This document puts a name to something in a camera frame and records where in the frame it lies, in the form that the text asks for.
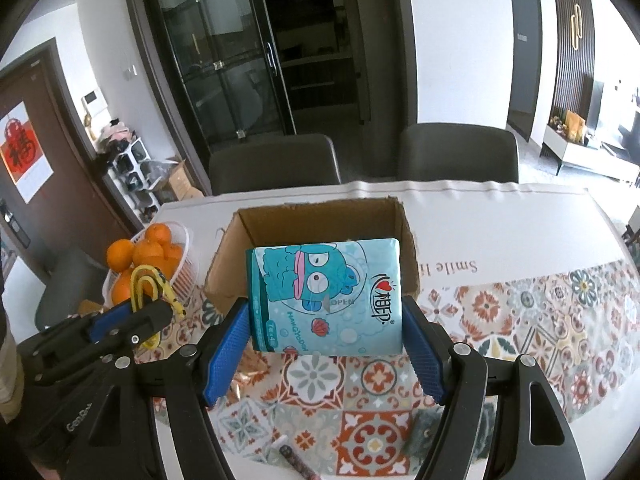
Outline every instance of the screw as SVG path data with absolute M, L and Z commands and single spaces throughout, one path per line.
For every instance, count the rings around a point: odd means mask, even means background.
M 466 345 L 464 343 L 456 343 L 455 345 L 453 345 L 453 351 L 458 355 L 471 354 L 471 348 L 469 348 L 469 345 Z
M 536 360 L 530 356 L 529 354 L 524 354 L 520 356 L 520 362 L 522 364 L 524 364 L 525 366 L 535 366 L 536 365 Z
M 188 344 L 180 347 L 180 355 L 182 357 L 191 357 L 197 352 L 198 348 L 196 345 Z
M 116 368 L 118 368 L 119 370 L 123 370 L 130 364 L 131 364 L 131 359 L 129 359 L 126 355 L 123 355 L 122 357 L 118 357 L 116 359 Z

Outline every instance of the glass cabinet door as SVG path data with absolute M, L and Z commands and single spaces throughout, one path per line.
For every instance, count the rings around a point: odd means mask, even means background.
M 295 133 L 264 0 L 157 1 L 210 151 L 247 136 Z

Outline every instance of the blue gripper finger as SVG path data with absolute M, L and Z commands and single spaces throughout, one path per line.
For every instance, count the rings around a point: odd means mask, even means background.
M 213 406 L 228 391 L 249 336 L 249 302 L 246 298 L 238 299 L 225 320 L 207 329 L 202 336 L 198 343 L 202 352 L 200 372 L 204 382 L 202 395 L 208 406 Z
M 422 391 L 442 405 L 447 396 L 442 359 L 448 354 L 429 325 L 414 299 L 402 298 L 402 343 Z
M 131 316 L 130 300 L 110 308 L 107 312 L 95 317 L 89 329 L 89 339 L 92 343 L 101 341 L 112 329 L 123 324 L 129 316 Z

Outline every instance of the cartoon fish illustration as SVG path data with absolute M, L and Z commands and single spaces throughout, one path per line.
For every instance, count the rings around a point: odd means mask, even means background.
M 262 263 L 269 301 L 302 300 L 310 312 L 320 310 L 327 298 L 351 294 L 358 285 L 355 270 L 328 244 L 267 248 Z
M 311 332 L 320 337 L 324 337 L 329 333 L 329 324 L 324 319 L 316 317 L 311 322 Z

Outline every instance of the dark door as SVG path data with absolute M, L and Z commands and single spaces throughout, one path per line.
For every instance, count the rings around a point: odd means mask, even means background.
M 73 148 L 62 120 L 46 56 L 31 58 L 0 78 L 0 117 L 24 104 L 42 152 L 53 173 L 28 201 L 18 192 L 5 164 L 0 162 L 2 215 L 22 243 L 30 262 L 51 270 L 60 254 L 77 246 L 104 263 L 111 242 L 129 237 L 121 221 L 94 187 Z M 0 132 L 2 144 L 5 131 Z
M 511 0 L 513 6 L 513 78 L 508 123 L 526 140 L 538 103 L 542 62 L 540 0 Z
M 229 143 L 295 133 L 264 0 L 145 1 L 168 40 L 205 167 Z

